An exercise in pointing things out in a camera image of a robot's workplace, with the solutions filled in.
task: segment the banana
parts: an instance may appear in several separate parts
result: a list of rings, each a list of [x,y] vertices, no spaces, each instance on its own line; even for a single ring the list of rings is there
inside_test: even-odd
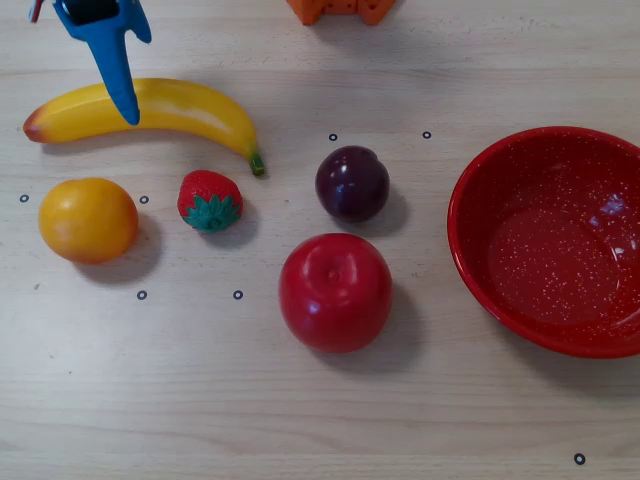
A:
[[[74,90],[38,108],[24,124],[30,140],[63,143],[141,129],[168,129],[201,135],[243,155],[254,175],[265,171],[249,115],[231,98],[197,83],[137,78],[133,85],[140,123],[129,125],[104,84]]]

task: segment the plum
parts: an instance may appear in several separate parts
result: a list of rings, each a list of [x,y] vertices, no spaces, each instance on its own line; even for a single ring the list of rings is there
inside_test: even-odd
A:
[[[363,222],[376,215],[389,198],[389,173],[365,147],[339,148],[322,162],[316,193],[324,209],[345,222]]]

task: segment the orange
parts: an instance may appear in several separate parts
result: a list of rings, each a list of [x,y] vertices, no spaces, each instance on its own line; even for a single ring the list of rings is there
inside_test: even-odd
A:
[[[122,255],[138,232],[138,212],[129,194],[104,178],[69,180],[40,205],[40,234],[72,262],[95,264]]]

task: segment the red strawberry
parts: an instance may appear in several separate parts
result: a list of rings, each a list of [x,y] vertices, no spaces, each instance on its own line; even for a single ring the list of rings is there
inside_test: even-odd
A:
[[[182,181],[178,211],[196,230],[219,232],[240,218],[242,195],[238,186],[224,175],[196,170]]]

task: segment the speckled red bowl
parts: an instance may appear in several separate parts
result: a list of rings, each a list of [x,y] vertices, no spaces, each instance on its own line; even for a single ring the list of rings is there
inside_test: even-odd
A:
[[[514,332],[592,358],[640,353],[640,149],[549,127],[505,138],[456,185],[449,244],[476,299]]]

